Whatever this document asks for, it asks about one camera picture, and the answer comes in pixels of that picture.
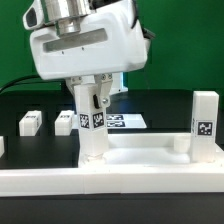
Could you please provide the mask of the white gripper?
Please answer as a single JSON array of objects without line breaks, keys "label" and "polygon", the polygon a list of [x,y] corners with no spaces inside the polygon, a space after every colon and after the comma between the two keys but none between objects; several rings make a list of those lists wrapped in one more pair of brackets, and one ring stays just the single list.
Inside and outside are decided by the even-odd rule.
[{"label": "white gripper", "polygon": [[147,61],[133,0],[102,6],[91,0],[34,0],[23,24],[31,32],[30,47],[40,77],[67,78],[66,86],[75,96],[80,76],[95,75],[97,109],[110,105],[111,73],[138,70]]}]

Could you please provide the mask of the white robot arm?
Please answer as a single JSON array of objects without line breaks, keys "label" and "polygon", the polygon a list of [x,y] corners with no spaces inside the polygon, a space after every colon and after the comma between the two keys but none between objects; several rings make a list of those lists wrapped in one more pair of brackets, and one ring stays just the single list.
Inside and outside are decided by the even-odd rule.
[{"label": "white robot arm", "polygon": [[23,25],[40,77],[94,77],[98,108],[110,104],[114,73],[145,66],[155,37],[140,24],[136,0],[33,0]]}]

